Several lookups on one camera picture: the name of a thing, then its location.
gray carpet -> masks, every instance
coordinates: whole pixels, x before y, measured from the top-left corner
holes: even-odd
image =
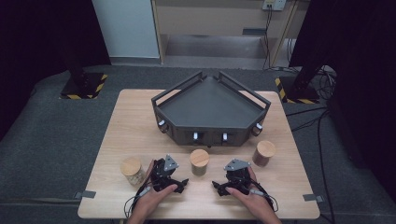
[[[0,198],[72,199],[83,191],[107,124],[123,89],[167,89],[200,69],[94,66],[88,72],[108,75],[95,100],[61,100],[67,72],[36,84],[19,118],[0,142]],[[201,69],[215,75],[218,69]],[[290,73],[221,69],[254,91],[277,91],[275,78]],[[283,104],[286,114],[325,106]],[[295,128],[322,110],[288,117]],[[321,213],[330,217],[318,152],[317,123],[293,133],[313,191],[326,202]],[[369,170],[357,169],[348,159],[330,117],[321,122],[321,144],[336,223],[396,223],[396,206]],[[77,204],[0,203],[0,223],[112,223],[86,220]],[[282,220],[293,223],[293,220]],[[329,223],[323,217],[298,223]]]

white wall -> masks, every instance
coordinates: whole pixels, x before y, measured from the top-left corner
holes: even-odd
[[[92,0],[110,57],[160,58],[149,0]]]

electrical outlet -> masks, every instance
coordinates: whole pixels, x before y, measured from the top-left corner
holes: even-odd
[[[285,8],[287,0],[264,0],[262,9],[269,10],[270,7],[273,11],[281,11]]]

cork lid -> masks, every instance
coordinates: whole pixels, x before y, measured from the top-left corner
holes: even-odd
[[[140,160],[135,157],[130,157],[122,161],[120,169],[123,175],[135,175],[139,172],[140,167]]]
[[[206,166],[209,163],[209,154],[203,149],[195,149],[190,154],[190,161],[194,166]]]
[[[272,142],[260,141],[259,144],[257,144],[257,151],[263,157],[269,158],[269,157],[273,157],[275,155],[276,148]]]

human hand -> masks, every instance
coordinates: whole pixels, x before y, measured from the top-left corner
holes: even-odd
[[[256,175],[254,174],[251,167],[248,167],[250,177],[257,182]],[[251,189],[258,190],[254,185],[250,185]],[[236,199],[241,201],[245,205],[247,210],[260,221],[265,224],[281,223],[279,218],[276,216],[274,210],[270,204],[260,195],[249,193],[249,195],[243,194],[238,189],[226,188],[226,190],[233,195]]]
[[[151,164],[146,171],[146,178],[151,173],[153,168],[154,161],[151,161]],[[136,203],[134,207],[134,211],[131,216],[128,218],[127,224],[142,224],[146,220],[146,218],[155,211],[158,204],[163,201],[166,196],[172,193],[175,189],[177,189],[177,185],[170,185],[161,191],[155,191],[155,189],[151,188],[145,195],[143,195]]]

